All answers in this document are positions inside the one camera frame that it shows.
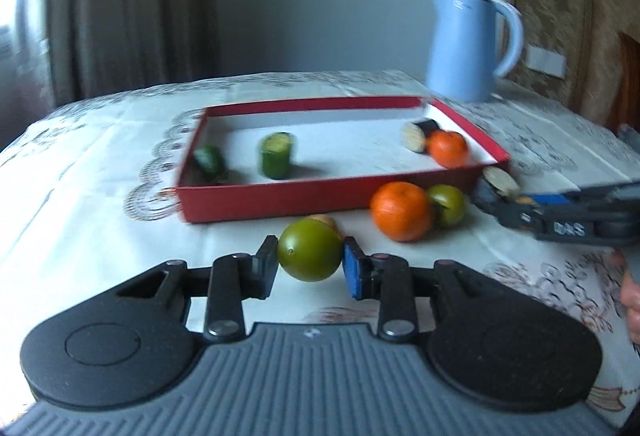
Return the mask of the person right hand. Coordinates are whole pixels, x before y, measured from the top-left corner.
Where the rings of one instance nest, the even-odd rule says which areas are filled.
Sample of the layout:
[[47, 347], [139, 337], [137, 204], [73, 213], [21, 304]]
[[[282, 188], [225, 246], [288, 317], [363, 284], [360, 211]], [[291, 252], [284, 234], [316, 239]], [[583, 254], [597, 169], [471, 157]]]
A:
[[608, 263], [623, 268], [623, 281], [620, 285], [620, 301], [626, 308], [626, 321], [630, 341], [636, 345], [640, 341], [640, 294], [639, 285], [634, 281], [628, 268], [625, 255], [619, 249], [615, 249]]

